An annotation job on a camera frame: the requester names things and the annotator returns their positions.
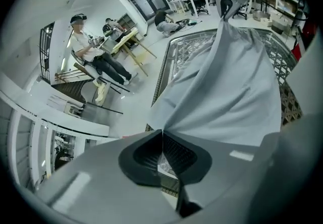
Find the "desk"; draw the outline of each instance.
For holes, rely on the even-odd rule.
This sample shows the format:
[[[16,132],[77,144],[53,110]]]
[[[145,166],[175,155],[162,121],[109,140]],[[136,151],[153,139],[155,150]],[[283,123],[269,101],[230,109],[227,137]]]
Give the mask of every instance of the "desk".
[[[121,39],[121,41],[113,48],[113,51],[111,52],[111,54],[114,54],[114,53],[118,52],[120,48],[123,48],[132,57],[132,59],[136,62],[136,64],[144,72],[144,74],[146,76],[148,76],[148,74],[145,72],[145,70],[143,69],[143,67],[140,65],[140,62],[138,62],[138,60],[136,59],[136,56],[126,46],[126,42],[129,39],[131,39],[131,40],[135,41],[138,45],[140,45],[141,47],[143,47],[152,56],[154,56],[155,58],[157,58],[146,46],[144,46],[141,42],[138,41],[138,39],[135,37],[135,35],[137,35],[137,34],[138,34],[138,29],[137,28],[134,28],[127,36],[123,37]]]
[[[171,1],[171,3],[179,2],[179,3],[181,4],[181,6],[182,6],[183,12],[185,13],[185,11],[184,11],[184,7],[183,7],[183,4],[182,4],[182,2],[183,2],[183,1],[187,1],[187,0],[175,0],[175,1]],[[198,14],[197,14],[197,10],[196,10],[196,7],[195,7],[195,4],[194,4],[194,1],[193,1],[193,0],[190,0],[190,1],[191,1],[191,3],[192,3],[193,10],[194,10],[194,12],[195,12],[195,16],[196,16],[196,18],[198,18]],[[210,11],[210,6],[209,6],[209,4],[208,4],[208,0],[205,0],[205,4],[206,4],[206,9],[208,10],[208,13],[211,15],[211,11]]]

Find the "person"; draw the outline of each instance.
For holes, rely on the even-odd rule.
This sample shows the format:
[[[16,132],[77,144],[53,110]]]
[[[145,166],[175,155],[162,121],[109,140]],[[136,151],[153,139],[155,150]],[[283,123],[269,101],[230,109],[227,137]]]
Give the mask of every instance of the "person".
[[[175,24],[174,20],[164,11],[157,11],[155,16],[155,25],[159,32],[162,32],[164,36],[169,37],[171,32],[180,30],[184,27],[184,23]]]
[[[113,21],[110,18],[107,18],[105,20],[105,25],[103,26],[102,31],[105,37],[109,36],[112,40],[114,40],[117,43],[119,43],[121,39],[124,36],[126,36],[124,33],[125,30],[123,29],[123,27],[118,22]],[[132,46],[138,45],[135,41],[131,39],[129,39],[126,44],[129,48],[131,48]]]
[[[94,67],[102,70],[121,85],[128,85],[137,73],[136,75],[131,75],[119,62],[113,59],[109,53],[98,48],[104,38],[89,38],[83,31],[84,20],[81,16],[73,16],[70,23],[74,30],[74,33],[71,36],[71,45],[75,55],[79,58],[83,58],[86,62],[91,62]]]

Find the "jeans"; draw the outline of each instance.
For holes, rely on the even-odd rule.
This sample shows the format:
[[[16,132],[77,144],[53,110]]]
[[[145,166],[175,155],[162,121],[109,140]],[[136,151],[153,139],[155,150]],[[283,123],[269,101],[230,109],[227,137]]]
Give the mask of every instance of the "jeans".
[[[157,30],[162,32],[165,36],[170,36],[171,32],[176,31],[178,27],[178,24],[163,21],[158,24]]]
[[[113,80],[124,84],[124,79],[120,76],[124,76],[127,80],[131,79],[131,74],[115,59],[112,58],[111,54],[103,53],[99,57],[95,57],[92,61],[92,65],[110,76]]]

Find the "red object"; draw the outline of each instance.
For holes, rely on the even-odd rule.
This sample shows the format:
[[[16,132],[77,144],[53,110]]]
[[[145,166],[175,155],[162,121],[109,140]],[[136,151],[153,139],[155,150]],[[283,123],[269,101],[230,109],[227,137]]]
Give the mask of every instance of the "red object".
[[[303,32],[302,32],[305,49],[307,49],[309,44],[312,42],[316,33],[316,29],[317,29],[317,25],[313,23],[313,21],[308,19],[304,25]],[[297,61],[301,59],[302,55],[298,44],[292,49],[292,53]]]

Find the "ceiling light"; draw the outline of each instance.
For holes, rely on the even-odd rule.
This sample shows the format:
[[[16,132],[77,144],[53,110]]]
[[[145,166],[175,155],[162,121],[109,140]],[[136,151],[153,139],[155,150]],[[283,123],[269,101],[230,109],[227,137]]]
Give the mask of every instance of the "ceiling light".
[[[63,59],[63,62],[62,62],[61,71],[63,70],[64,66],[65,66],[65,58]]]

